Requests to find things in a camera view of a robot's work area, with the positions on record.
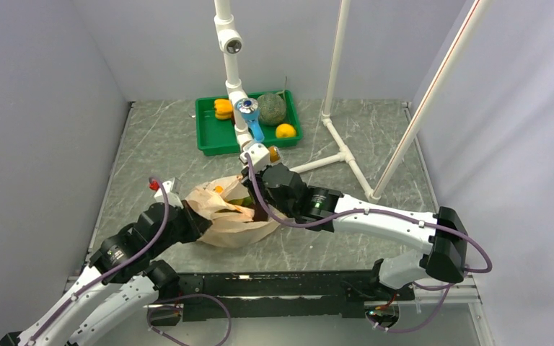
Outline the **green fake grape bunch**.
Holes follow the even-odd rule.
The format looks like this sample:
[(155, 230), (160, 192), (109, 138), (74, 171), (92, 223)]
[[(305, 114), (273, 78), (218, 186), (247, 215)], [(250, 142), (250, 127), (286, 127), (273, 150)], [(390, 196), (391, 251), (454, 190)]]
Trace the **green fake grape bunch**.
[(251, 197), (245, 197), (236, 202), (237, 205), (240, 205), (242, 207), (249, 208), (251, 205), (254, 204), (254, 200)]

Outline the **translucent orange plastic bag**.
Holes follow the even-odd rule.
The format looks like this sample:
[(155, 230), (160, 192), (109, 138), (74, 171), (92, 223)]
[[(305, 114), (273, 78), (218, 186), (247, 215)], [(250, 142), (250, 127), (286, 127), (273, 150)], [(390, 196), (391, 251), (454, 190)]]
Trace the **translucent orange plastic bag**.
[(245, 197), (250, 197), (249, 192), (236, 175), (194, 187), (185, 200), (196, 213), (212, 221), (212, 226), (199, 241), (215, 247), (240, 248), (272, 234), (279, 223), (271, 217), (266, 222), (253, 222), (252, 206), (246, 208), (236, 204)]

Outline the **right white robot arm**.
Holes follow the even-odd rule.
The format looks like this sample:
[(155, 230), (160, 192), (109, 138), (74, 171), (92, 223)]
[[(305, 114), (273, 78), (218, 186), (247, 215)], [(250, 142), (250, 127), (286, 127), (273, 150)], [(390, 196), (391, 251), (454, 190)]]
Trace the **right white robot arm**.
[(359, 200), (339, 190), (305, 183), (283, 164), (259, 172), (242, 170), (243, 185), (260, 207), (292, 228), (331, 233), (360, 233), (396, 241), (409, 251), (375, 262), (369, 291), (386, 299), (395, 290), (422, 278), (461, 283), (466, 276), (467, 231), (456, 210), (411, 212)]

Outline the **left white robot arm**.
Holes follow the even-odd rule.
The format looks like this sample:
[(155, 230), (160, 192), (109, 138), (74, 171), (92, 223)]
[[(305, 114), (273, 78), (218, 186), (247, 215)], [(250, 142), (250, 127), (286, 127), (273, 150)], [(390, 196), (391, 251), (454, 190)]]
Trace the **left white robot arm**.
[(174, 244), (199, 240), (211, 224), (187, 202), (152, 204), (103, 241), (44, 316), (21, 332), (7, 333), (0, 345), (92, 345), (142, 306), (172, 301), (180, 277), (157, 257)]

